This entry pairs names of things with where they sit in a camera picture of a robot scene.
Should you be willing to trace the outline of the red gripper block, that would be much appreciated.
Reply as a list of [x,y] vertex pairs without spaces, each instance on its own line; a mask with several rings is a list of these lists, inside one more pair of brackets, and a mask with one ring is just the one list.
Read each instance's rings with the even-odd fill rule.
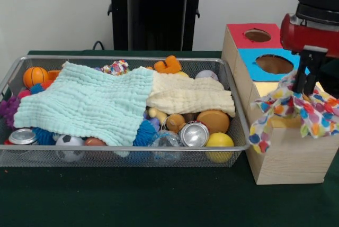
[[[326,55],[338,58],[338,31],[299,25],[293,20],[294,18],[292,14],[286,14],[283,18],[280,42],[284,49],[300,53],[299,67],[292,91],[312,94],[321,67],[327,59]],[[306,75],[306,68],[309,69],[308,75]]]

